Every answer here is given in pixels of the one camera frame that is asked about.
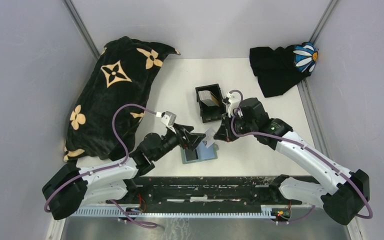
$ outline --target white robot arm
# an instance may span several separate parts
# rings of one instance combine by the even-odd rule
[[[370,185],[369,176],[364,171],[352,172],[324,156],[283,120],[269,118],[255,97],[238,100],[228,93],[223,102],[227,113],[215,140],[232,142],[239,137],[254,135],[260,143],[296,162],[317,181],[304,182],[281,175],[270,185],[280,198],[323,208],[342,225],[347,225],[365,205],[368,207]]]
[[[214,135],[215,140],[232,142],[242,136],[255,135],[260,143],[287,156],[317,181],[304,182],[280,175],[269,186],[277,198],[323,208],[342,225],[347,225],[367,205],[370,190],[365,172],[360,169],[351,172],[309,146],[287,123],[269,118],[257,98],[238,100],[228,94],[223,102],[227,113]],[[194,150],[205,137],[205,134],[191,133],[192,126],[176,124],[176,115],[171,112],[157,116],[161,117],[167,133],[164,136],[149,133],[128,158],[99,167],[77,168],[75,163],[63,166],[42,188],[47,200],[45,210],[60,220],[81,206],[122,199],[128,192],[135,191],[132,179],[155,167],[153,161],[176,146]]]

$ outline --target white wall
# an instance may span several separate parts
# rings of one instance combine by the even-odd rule
[[[61,0],[0,0],[0,240],[40,240],[42,186],[94,61]]]
[[[316,46],[308,78],[334,160],[370,176],[372,220],[364,239],[384,239],[384,1],[343,0]]]
[[[99,52],[122,36],[169,44],[178,58],[247,58],[308,41],[329,0],[72,0]]]

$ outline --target black blanket with flower pattern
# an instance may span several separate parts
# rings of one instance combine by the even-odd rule
[[[166,44],[127,36],[105,45],[70,115],[64,161],[84,156],[115,161],[125,156],[113,133],[113,115],[125,104],[147,105],[154,78],[169,54],[179,52]],[[116,131],[129,152],[143,116],[142,109],[126,107],[115,119]]]
[[[319,50],[310,42],[276,50],[268,46],[249,50],[249,62],[266,98],[283,95],[310,76],[316,66]]]

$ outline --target black box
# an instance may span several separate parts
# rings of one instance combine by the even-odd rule
[[[203,103],[200,100],[200,96],[198,92],[205,91],[205,90],[210,91],[214,95],[214,97],[218,100],[220,106],[207,106],[205,105],[205,103]],[[226,113],[226,106],[222,102],[223,95],[222,95],[222,91],[220,89],[219,84],[195,87],[195,91],[196,91],[196,101],[199,104],[200,114],[202,117],[202,123],[205,124],[205,123],[221,120],[222,115]]]

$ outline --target daisy pattern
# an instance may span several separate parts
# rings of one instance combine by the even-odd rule
[[[296,46],[295,51],[295,67],[301,72],[308,72],[311,74],[316,66],[316,60],[319,50],[311,43],[307,42],[304,46]]]

